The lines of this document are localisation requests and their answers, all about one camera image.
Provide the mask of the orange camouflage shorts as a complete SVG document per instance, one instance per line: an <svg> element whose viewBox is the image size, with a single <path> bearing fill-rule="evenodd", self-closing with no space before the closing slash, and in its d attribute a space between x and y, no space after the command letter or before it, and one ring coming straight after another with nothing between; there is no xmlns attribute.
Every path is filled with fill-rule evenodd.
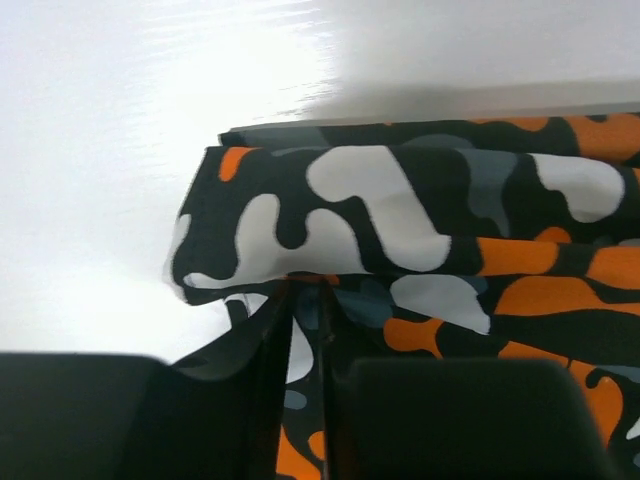
<svg viewBox="0 0 640 480"><path fill-rule="evenodd" d="M296 286L280 479L324 475L321 282L385 352L558 361L623 477L639 475L635 113L231 130L164 271L232 324Z"/></svg>

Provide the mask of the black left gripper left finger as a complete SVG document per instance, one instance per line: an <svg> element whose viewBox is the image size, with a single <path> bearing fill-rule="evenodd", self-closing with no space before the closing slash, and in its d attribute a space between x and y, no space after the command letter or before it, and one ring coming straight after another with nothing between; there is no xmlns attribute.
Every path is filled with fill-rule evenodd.
<svg viewBox="0 0 640 480"><path fill-rule="evenodd" d="M5 353L5 479L272 479L293 318L280 287L174 364Z"/></svg>

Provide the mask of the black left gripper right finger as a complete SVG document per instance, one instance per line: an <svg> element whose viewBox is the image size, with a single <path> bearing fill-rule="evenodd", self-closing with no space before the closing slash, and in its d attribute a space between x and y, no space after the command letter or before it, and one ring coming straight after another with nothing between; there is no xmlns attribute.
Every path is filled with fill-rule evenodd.
<svg viewBox="0 0 640 480"><path fill-rule="evenodd" d="M330 479L614 479L576 382L558 363L382 353L320 293Z"/></svg>

